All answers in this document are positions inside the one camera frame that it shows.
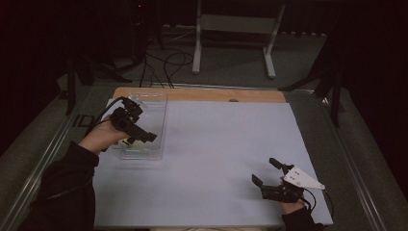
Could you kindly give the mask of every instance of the transparent plastic container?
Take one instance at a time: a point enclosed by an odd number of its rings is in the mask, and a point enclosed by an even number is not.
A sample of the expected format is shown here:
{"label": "transparent plastic container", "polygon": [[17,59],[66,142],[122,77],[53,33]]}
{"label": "transparent plastic container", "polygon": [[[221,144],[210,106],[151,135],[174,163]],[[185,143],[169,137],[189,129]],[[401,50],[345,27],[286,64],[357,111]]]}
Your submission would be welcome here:
{"label": "transparent plastic container", "polygon": [[116,148],[120,148],[119,158],[122,160],[162,160],[163,158],[163,134],[165,129],[167,97],[162,93],[130,93],[129,98],[137,102],[143,113],[136,122],[141,129],[154,133],[157,138],[153,141],[134,141],[128,145],[119,142]]}

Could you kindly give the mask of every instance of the white paper sheet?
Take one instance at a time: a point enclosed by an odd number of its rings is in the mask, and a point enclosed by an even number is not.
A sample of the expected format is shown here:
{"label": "white paper sheet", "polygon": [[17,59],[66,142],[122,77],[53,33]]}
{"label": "white paper sheet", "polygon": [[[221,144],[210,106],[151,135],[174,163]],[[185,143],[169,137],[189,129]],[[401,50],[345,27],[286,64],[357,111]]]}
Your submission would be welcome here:
{"label": "white paper sheet", "polygon": [[[272,157],[316,178],[289,104],[168,101],[164,139],[161,161],[100,155],[95,226],[280,225],[277,202],[262,199],[251,175],[278,186],[283,172]],[[332,223],[321,191],[311,192],[315,221]]]}

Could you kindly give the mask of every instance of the dark background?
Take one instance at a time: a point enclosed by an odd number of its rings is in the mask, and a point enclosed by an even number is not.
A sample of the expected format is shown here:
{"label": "dark background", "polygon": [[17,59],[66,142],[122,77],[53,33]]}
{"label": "dark background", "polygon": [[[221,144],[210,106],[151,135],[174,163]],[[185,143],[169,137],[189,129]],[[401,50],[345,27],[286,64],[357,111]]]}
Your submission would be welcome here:
{"label": "dark background", "polygon": [[[2,81],[1,153],[55,98],[56,80],[66,73],[67,41],[79,39],[91,55],[111,56],[95,17],[96,1],[1,1],[0,67]],[[194,1],[162,0],[163,24],[194,25]],[[241,1],[231,14],[266,15],[244,8]],[[315,61],[314,71],[336,61],[351,42],[344,64],[344,84],[370,128],[405,196],[404,177],[408,143],[405,88],[408,78],[408,8],[404,1],[297,1],[288,4],[280,33],[328,34],[328,42]],[[209,1],[203,11],[220,11],[219,1]],[[76,28],[67,34],[69,28]]]}

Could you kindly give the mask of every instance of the gray floor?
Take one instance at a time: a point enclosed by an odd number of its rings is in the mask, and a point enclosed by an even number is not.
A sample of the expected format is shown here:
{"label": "gray floor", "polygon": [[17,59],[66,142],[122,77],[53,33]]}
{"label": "gray floor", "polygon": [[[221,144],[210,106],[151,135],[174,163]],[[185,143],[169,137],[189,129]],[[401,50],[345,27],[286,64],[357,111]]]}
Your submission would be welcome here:
{"label": "gray floor", "polygon": [[[165,35],[164,39],[170,41],[175,39],[175,36]],[[272,52],[277,77],[270,80],[261,51],[263,38],[252,38],[247,42],[231,39],[228,42],[220,42],[219,39],[207,38],[203,42],[201,72],[193,75],[191,64],[184,65],[171,77],[171,81],[176,88],[199,85],[274,90],[305,77],[324,40],[325,38],[316,37],[279,36]],[[190,54],[193,46],[193,35],[166,42],[166,48],[182,49]],[[153,44],[148,53],[161,59],[175,52],[160,51],[156,48],[157,45]],[[183,56],[173,58],[169,61],[183,61]],[[154,73],[168,88],[163,71],[164,62],[149,56],[147,63],[154,68],[154,72],[152,69],[146,70],[143,85],[150,85],[150,77],[153,82],[157,82],[156,77],[152,75]],[[167,67],[171,73],[176,66]],[[120,84],[95,73],[97,80],[93,87],[78,84],[78,104],[71,116],[64,115],[66,102],[55,99],[27,127],[18,139],[25,141],[24,144],[16,141],[0,159],[0,218],[6,221],[3,225],[13,226],[13,219],[8,217],[10,211],[24,211],[13,205],[22,205],[22,199],[31,198],[31,195],[22,192],[35,191],[36,185],[33,184],[31,176],[36,176],[40,171],[33,172],[38,162],[60,158],[64,154],[67,141],[78,141],[84,134],[85,128],[71,127],[74,117],[98,114],[116,87],[138,86],[141,73],[142,65],[123,75],[134,80],[132,84]],[[335,223],[326,230],[407,230],[407,201],[398,190],[369,129],[347,91],[342,91],[339,113],[341,127],[337,129],[328,118],[327,105],[311,94],[316,83],[285,95],[293,107],[318,178],[326,182],[334,202]],[[64,77],[61,79],[61,85],[64,88]]]}

